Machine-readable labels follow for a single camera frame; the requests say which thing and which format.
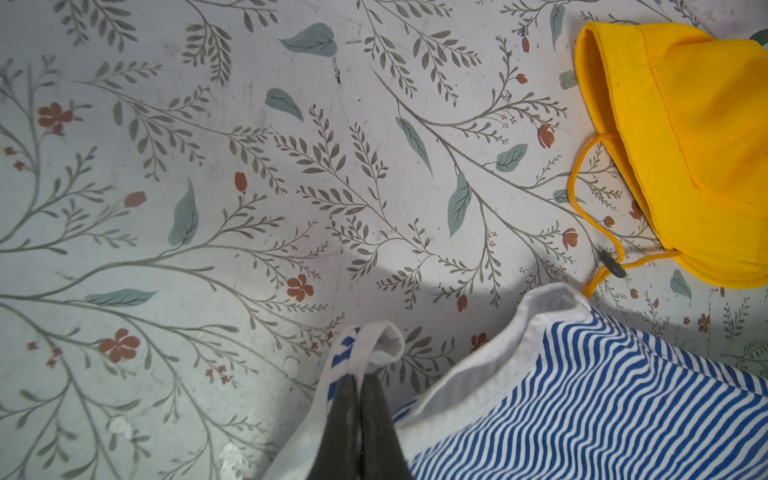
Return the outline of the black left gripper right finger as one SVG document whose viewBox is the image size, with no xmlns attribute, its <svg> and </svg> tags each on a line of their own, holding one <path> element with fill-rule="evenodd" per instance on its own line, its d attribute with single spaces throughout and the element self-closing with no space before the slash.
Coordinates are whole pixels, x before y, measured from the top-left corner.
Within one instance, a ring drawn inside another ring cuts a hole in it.
<svg viewBox="0 0 768 480">
<path fill-rule="evenodd" d="M 411 480 L 379 379 L 366 374 L 361 390 L 361 478 Z"/>
</svg>

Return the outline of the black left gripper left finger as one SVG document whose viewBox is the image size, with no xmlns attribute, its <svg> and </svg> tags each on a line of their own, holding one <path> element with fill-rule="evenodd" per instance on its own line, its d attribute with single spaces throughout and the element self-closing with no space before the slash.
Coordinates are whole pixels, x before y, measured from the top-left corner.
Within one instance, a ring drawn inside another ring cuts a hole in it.
<svg viewBox="0 0 768 480">
<path fill-rule="evenodd" d="M 356 380 L 338 382 L 308 480 L 354 480 L 360 468 L 360 401 Z"/>
</svg>

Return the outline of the blue white striped tank top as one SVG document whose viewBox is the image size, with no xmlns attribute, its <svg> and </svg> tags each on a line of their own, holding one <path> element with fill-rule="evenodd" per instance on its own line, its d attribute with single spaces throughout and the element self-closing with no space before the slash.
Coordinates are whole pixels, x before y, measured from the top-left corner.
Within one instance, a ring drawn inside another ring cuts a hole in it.
<svg viewBox="0 0 768 480">
<path fill-rule="evenodd" d="M 309 413 L 267 470 L 307 479 L 338 382 L 393 365 L 382 320 L 333 343 Z M 412 479 L 763 479 L 765 380 L 593 308 L 568 285 L 527 293 L 509 324 L 390 412 Z"/>
</svg>

